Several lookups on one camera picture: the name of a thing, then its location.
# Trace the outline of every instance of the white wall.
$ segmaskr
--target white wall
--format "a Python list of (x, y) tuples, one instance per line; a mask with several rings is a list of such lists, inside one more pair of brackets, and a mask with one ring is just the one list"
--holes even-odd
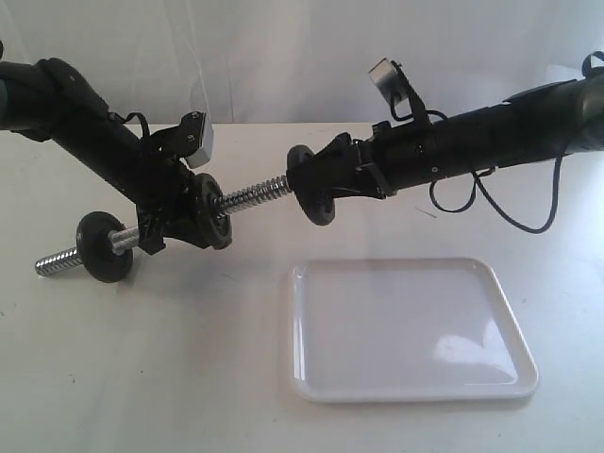
[(66, 59), (156, 123), (385, 119), (382, 57), (455, 113), (574, 76), (602, 24), (602, 0), (0, 0), (7, 59)]

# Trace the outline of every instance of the robotic arm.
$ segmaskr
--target robotic arm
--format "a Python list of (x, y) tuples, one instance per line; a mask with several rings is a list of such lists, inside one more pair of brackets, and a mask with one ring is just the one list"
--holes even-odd
[[(593, 56), (604, 59), (602, 53)], [(40, 275), (49, 276), (83, 263), (94, 277), (113, 282), (129, 272), (132, 247), (154, 254), (169, 237), (225, 248), (231, 243), (230, 214), (291, 192), (309, 219), (324, 226), (335, 216), (337, 198), (382, 199), (430, 183), (434, 201), (436, 181), (468, 173), (488, 195), (479, 180), (482, 170), (556, 159), (559, 172), (563, 156), (604, 149), (604, 68), (592, 67), (590, 56), (583, 74), (583, 80), (539, 87), (448, 119), (426, 109), (400, 66), (383, 60), (370, 76), (400, 126), (376, 124), (365, 141), (341, 134), (316, 155), (295, 146), (284, 176), (228, 195), (210, 175), (190, 170), (210, 159), (208, 115), (190, 113), (179, 126), (151, 135), (140, 113), (124, 119), (109, 111), (84, 77), (60, 59), (0, 62), (0, 129), (55, 141), (136, 205), (137, 226), (124, 228), (111, 215), (93, 212), (78, 226), (77, 247), (36, 264)], [(411, 115), (399, 118), (395, 107), (405, 99)], [(431, 122), (434, 115), (440, 121)], [(135, 117), (143, 127), (140, 139), (124, 126)], [(524, 229), (543, 232), (549, 225)]]

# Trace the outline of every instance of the white tabletop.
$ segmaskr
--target white tabletop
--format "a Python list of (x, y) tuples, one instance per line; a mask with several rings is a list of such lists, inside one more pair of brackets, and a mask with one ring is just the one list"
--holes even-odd
[[(288, 149), (318, 150), (369, 125), (217, 126), (204, 168), (231, 192), (284, 172)], [(338, 202), (311, 224), (293, 196), (235, 214), (233, 245), (168, 242), (135, 253), (128, 280), (82, 269), (41, 278), (33, 262), (72, 246), (79, 219), (134, 207), (52, 143), (0, 134), (0, 448), (112, 451), (602, 451), (604, 155), (565, 160), (560, 209), (544, 235), (501, 220), (481, 196), (444, 214), (427, 187), (386, 201)], [(498, 171), (486, 184), (540, 225), (551, 162)], [(465, 202), (470, 179), (440, 186)], [(317, 258), (473, 257), (510, 300), (541, 383), (516, 402), (319, 405), (290, 387), (286, 276)]]

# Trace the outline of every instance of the threaded rod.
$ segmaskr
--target threaded rod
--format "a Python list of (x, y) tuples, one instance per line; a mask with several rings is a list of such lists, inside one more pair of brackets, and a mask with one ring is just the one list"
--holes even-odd
[(57, 272), (66, 271), (82, 264), (77, 249), (72, 247), (68, 250), (49, 255), (36, 261), (36, 273), (42, 277), (49, 277)]
[(275, 177), (217, 198), (214, 203), (215, 214), (219, 219), (227, 217), (234, 212), (247, 210), (267, 201), (277, 200), (291, 192), (286, 176)]

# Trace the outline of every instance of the white tray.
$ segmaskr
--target white tray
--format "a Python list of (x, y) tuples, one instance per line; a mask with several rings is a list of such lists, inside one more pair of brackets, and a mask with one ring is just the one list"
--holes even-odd
[(292, 383), (319, 402), (517, 398), (539, 375), (495, 274), (470, 259), (294, 268)]

